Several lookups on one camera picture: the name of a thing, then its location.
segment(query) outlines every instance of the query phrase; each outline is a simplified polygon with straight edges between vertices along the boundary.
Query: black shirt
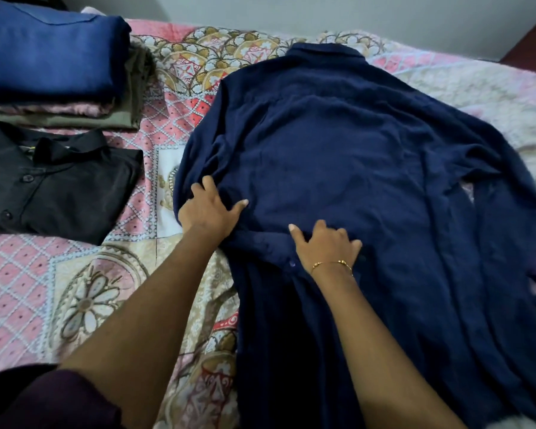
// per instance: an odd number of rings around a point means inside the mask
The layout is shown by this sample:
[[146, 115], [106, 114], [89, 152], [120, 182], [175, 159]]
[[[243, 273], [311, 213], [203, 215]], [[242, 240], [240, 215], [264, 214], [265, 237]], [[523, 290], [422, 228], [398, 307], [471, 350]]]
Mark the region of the black shirt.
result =
[[142, 151], [109, 147], [101, 130], [60, 136], [0, 122], [0, 233], [99, 245], [142, 168]]

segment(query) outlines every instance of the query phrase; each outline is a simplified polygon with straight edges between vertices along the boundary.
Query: bed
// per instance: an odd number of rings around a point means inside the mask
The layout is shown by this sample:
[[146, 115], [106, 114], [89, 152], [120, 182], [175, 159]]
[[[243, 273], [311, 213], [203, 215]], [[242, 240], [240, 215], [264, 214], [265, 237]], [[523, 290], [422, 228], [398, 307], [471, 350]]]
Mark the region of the bed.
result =
[[[130, 25], [132, 39], [151, 50], [157, 69], [139, 131], [106, 135], [113, 146], [143, 150], [144, 175], [102, 246], [0, 235], [0, 370], [60, 360], [155, 270], [180, 240], [172, 214], [175, 172], [218, 82], [283, 55], [294, 42], [349, 45], [409, 85], [492, 123], [536, 179], [536, 73], [423, 51], [363, 31], [305, 39], [154, 21]], [[227, 260], [216, 252], [191, 310], [158, 429], [237, 426], [239, 300], [232, 284]]]

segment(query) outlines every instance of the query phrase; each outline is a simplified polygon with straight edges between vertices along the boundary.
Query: maroon sleeve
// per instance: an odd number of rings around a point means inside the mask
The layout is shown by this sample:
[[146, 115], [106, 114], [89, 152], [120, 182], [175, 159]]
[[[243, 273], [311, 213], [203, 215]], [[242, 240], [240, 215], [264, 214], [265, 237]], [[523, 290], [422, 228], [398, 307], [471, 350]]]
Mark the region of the maroon sleeve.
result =
[[123, 429], [121, 410], [69, 370], [40, 376], [0, 415], [0, 429], [19, 427]]

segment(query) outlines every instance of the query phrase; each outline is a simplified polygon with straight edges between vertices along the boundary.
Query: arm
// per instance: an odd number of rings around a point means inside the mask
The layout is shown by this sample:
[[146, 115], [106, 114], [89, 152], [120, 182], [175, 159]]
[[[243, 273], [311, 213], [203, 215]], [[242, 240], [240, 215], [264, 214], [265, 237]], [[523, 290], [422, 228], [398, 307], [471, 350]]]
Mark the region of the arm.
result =
[[303, 267], [312, 275], [336, 322], [365, 423], [370, 429], [466, 429], [417, 371], [369, 305], [351, 275], [361, 249], [344, 229], [319, 220], [307, 243], [290, 232]]
[[202, 274], [248, 203], [227, 211], [210, 176], [203, 186], [193, 184], [194, 198], [179, 211], [184, 236], [171, 255], [60, 366], [119, 406], [127, 429], [153, 426]]

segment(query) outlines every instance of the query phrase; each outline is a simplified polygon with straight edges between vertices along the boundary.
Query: pink fabric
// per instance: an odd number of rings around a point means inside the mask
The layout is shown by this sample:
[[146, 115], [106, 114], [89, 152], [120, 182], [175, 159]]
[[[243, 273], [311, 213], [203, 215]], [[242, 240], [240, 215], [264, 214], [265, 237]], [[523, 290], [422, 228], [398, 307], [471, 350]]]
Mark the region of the pink fabric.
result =
[[109, 114], [114, 103], [95, 102], [70, 102], [70, 103], [33, 103], [33, 104], [10, 104], [0, 105], [0, 113], [3, 114], [71, 114], [86, 117], [101, 117]]

